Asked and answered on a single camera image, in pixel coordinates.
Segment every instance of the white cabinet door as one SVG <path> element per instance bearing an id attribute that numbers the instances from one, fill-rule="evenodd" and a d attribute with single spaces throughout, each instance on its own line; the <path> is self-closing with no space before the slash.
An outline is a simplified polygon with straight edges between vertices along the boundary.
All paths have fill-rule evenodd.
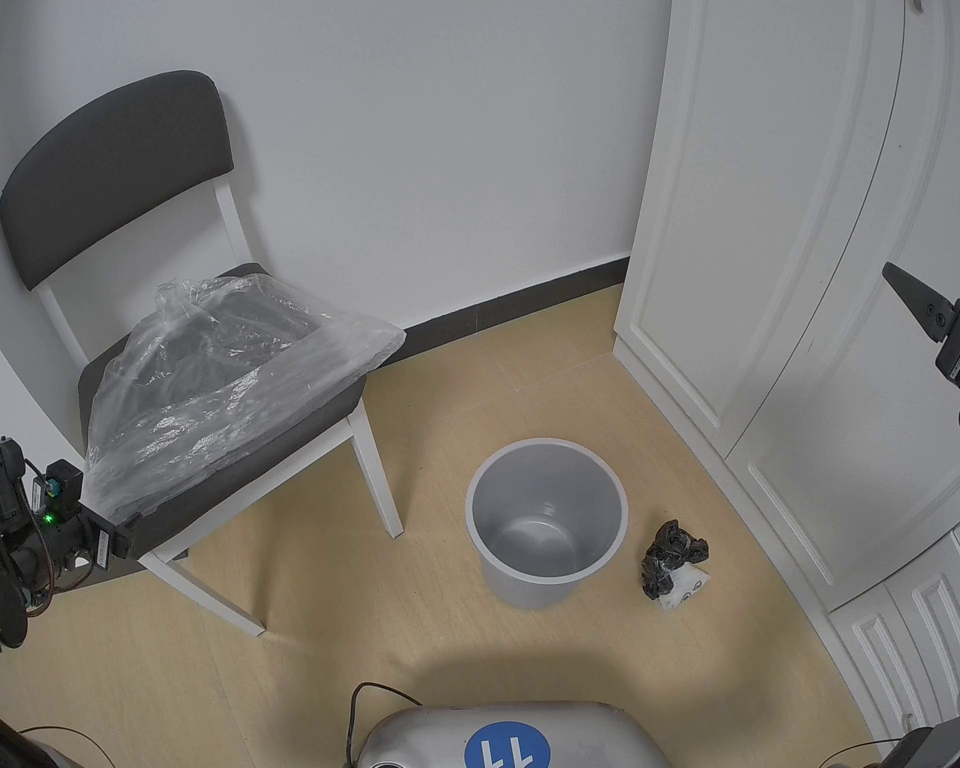
<path id="1" fill-rule="evenodd" d="M 850 244 L 728 465 L 828 608 L 960 521 L 960 396 L 881 277 L 960 294 L 960 8 L 907 4 L 890 128 Z"/>
<path id="2" fill-rule="evenodd" d="M 884 584 L 917 644 L 943 718 L 960 717 L 960 544 L 948 534 Z"/>
<path id="3" fill-rule="evenodd" d="M 830 614 L 891 737 L 942 722 L 906 624 L 883 584 Z"/>
<path id="4" fill-rule="evenodd" d="M 616 331 L 726 456 L 843 253 L 890 118 L 898 0 L 675 0 Z"/>

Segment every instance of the chair leg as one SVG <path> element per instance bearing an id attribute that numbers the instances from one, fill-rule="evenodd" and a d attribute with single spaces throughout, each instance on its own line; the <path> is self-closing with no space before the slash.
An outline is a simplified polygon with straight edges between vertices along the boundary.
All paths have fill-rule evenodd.
<path id="1" fill-rule="evenodd" d="M 356 453 L 357 461 L 360 462 L 360 469 L 363 470 L 363 476 L 367 480 L 373 503 L 376 504 L 376 510 L 380 513 L 380 519 L 383 520 L 383 527 L 395 539 L 403 533 L 403 523 L 400 522 L 400 515 L 396 513 L 394 497 L 390 493 L 387 474 L 383 471 L 383 464 L 380 462 L 380 453 L 373 440 L 373 432 L 370 429 L 370 421 L 367 419 L 367 409 L 364 407 L 362 397 L 353 413 L 347 416 L 347 422 L 353 430 L 353 436 L 350 438 L 353 443 L 353 452 Z"/>
<path id="2" fill-rule="evenodd" d="M 153 552 L 148 552 L 140 558 L 140 564 L 195 603 L 213 611 L 244 632 L 259 636 L 266 631 L 263 625 L 249 613 L 237 608 L 227 598 L 221 597 L 176 563 L 165 563 Z"/>

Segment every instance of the blue circle logo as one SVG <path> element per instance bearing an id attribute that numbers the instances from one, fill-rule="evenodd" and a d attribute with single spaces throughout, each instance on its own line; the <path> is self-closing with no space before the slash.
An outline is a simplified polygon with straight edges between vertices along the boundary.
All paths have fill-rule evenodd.
<path id="1" fill-rule="evenodd" d="M 490 723 L 470 737 L 464 763 L 467 768 L 548 768 L 550 744 L 526 723 Z"/>

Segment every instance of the beige floor tile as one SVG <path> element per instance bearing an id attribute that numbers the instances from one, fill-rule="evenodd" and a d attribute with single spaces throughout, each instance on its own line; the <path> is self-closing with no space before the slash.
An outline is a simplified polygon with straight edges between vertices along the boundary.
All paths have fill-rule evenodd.
<path id="1" fill-rule="evenodd" d="M 609 351 L 589 330 L 609 329 L 609 300 L 553 312 L 549 333 L 581 342 L 557 343 L 529 370 L 517 350 L 538 348 L 540 321 L 371 376 L 365 400 L 406 524 L 399 539 L 384 533 L 344 445 L 194 547 L 191 570 L 264 620 L 266 635 L 243 635 L 149 575 L 83 589 L 0 657 L 0 716 L 80 724 L 127 764 L 164 744 L 183 764 L 336 768 L 349 694 L 376 680 L 438 705 L 605 701 L 636 717 L 675 768 L 816 766 L 822 746 L 867 740 L 819 638 L 726 498 L 612 356 L 594 354 Z M 630 529 L 570 598 L 524 612 L 486 590 L 464 504 L 487 456 L 535 436 L 607 460 Z M 712 578 L 665 613 L 643 595 L 638 562 L 670 517 L 708 540 Z M 88 657 L 97 663 L 79 664 Z M 38 665 L 49 686 L 31 683 Z M 63 698 L 52 685 L 76 669 L 66 690 L 77 698 Z M 89 685 L 97 706 L 78 713 Z M 358 741 L 400 706 L 365 692 Z"/>

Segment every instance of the white logo symbol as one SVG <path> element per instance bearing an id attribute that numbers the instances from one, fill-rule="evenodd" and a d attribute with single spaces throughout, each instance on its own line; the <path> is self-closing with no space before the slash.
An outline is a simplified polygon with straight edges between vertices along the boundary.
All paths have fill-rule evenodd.
<path id="1" fill-rule="evenodd" d="M 490 754 L 490 742 L 486 739 L 480 742 L 480 750 L 483 752 L 483 768 L 503 768 L 503 760 L 493 762 L 493 755 Z M 534 761 L 533 756 L 524 757 L 520 753 L 520 740 L 516 736 L 510 737 L 510 751 L 514 757 L 514 768 L 527 768 Z"/>

